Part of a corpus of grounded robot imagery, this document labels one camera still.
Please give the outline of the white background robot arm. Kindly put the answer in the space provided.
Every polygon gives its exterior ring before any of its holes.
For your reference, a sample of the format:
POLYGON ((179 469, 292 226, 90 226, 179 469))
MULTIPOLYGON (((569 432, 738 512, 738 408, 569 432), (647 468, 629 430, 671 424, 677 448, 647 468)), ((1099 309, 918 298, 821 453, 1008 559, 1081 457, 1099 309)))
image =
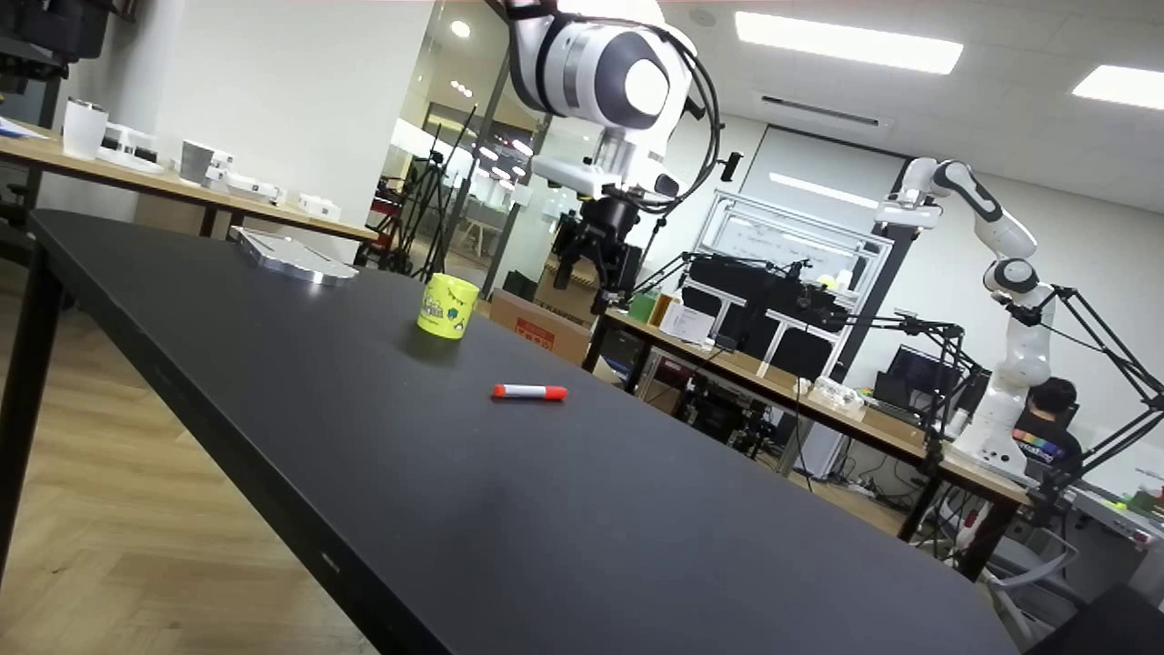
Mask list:
POLYGON ((1035 395, 1053 383, 1053 289, 1041 280, 1035 255, 1037 237, 973 174, 968 164, 915 158, 901 170, 895 202, 883 219, 937 221, 940 202, 961 197, 974 215, 974 237, 990 250, 981 271, 988 295, 1008 314, 1004 360, 990 371, 988 395, 954 438, 961 457, 1028 480, 1031 469, 1044 476, 1077 468, 1077 445, 1058 424, 1021 430, 1035 395))

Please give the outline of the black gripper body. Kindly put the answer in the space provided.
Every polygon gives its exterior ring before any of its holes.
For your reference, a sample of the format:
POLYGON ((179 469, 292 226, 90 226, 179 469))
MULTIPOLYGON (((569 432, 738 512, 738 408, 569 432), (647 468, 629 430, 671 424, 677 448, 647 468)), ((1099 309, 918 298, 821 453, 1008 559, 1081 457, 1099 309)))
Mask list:
POLYGON ((613 195, 584 206, 584 219, 569 221, 553 241, 557 277, 563 289, 573 271, 591 258, 606 291, 626 291, 633 266, 640 258, 638 248, 626 243, 629 231, 640 221, 638 195, 613 195))

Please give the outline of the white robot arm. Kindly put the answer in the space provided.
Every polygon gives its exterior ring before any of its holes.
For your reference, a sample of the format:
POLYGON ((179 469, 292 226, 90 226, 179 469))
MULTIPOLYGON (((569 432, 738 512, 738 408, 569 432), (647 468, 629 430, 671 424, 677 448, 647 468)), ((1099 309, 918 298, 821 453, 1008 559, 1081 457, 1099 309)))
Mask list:
POLYGON ((660 0, 493 0, 511 30, 511 81, 523 107, 602 129, 584 164, 530 158, 528 170, 584 197, 557 241, 557 289, 591 258, 606 295, 626 295, 640 255, 626 243, 646 215, 677 210, 722 162, 722 96, 694 44, 660 0), (689 190, 666 170, 680 118, 705 121, 689 190))

